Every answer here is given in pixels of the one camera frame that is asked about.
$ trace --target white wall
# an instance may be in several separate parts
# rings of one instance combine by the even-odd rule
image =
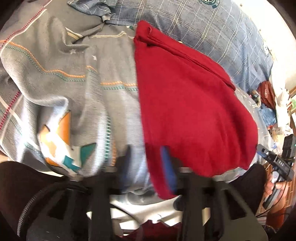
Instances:
[[[267,0],[233,0],[249,15],[283,70],[286,88],[296,86],[296,40],[278,11]]]

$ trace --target red stitched stripe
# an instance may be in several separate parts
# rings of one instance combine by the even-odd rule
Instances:
[[[3,116],[2,120],[1,120],[1,123],[0,123],[0,131],[1,131],[1,129],[2,129],[3,125],[4,125],[4,123],[5,123],[5,120],[6,120],[6,117],[7,117],[8,113],[9,113],[9,111],[11,110],[12,106],[14,105],[14,103],[15,103],[15,101],[17,100],[17,98],[19,97],[19,95],[20,95],[20,91],[18,91],[18,92],[15,94],[14,98],[13,98],[12,101],[10,102],[8,108],[6,109],[6,111],[5,111],[5,113],[4,113],[4,116]]]
[[[39,11],[38,11],[38,13],[36,13],[30,20],[29,20],[29,22],[27,22],[26,23],[26,25],[25,26],[23,26],[21,29],[19,29],[19,30],[17,30],[17,31],[15,31],[15,32],[13,32],[12,34],[10,34],[8,37],[7,37],[7,39],[5,39],[4,40],[4,42],[2,43],[2,45],[0,46],[0,50],[2,49],[2,47],[8,42],[8,40],[10,40],[11,39],[11,37],[12,36],[14,36],[15,34],[17,34],[17,33],[19,33],[19,32],[21,32],[21,31],[23,31],[23,30],[25,30],[25,28],[42,12],[44,10],[44,8],[41,8]]]

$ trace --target teal patch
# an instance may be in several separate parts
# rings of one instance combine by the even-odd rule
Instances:
[[[216,8],[219,6],[221,0],[199,0],[199,2],[210,5],[212,8]]]
[[[90,155],[94,152],[95,148],[96,143],[91,143],[80,148],[80,160],[82,166],[85,164]]]
[[[70,158],[70,157],[68,157],[68,156],[65,156],[65,159],[64,159],[64,161],[63,161],[63,164],[64,164],[67,168],[72,169],[72,170],[75,171],[75,172],[78,172],[78,171],[80,170],[80,167],[73,165],[73,164],[72,164],[73,161],[74,161],[74,160],[73,160],[72,158]]]

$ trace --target brown bag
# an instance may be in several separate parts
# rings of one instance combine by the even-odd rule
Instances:
[[[275,94],[274,90],[269,81],[264,81],[259,85],[257,91],[261,95],[261,102],[266,105],[266,107],[271,108],[273,110],[276,109],[275,103]]]

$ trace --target green logo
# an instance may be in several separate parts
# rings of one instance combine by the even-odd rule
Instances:
[[[221,0],[199,0],[200,3],[210,5],[212,6],[212,8],[218,7],[218,5],[220,4],[220,1]]]

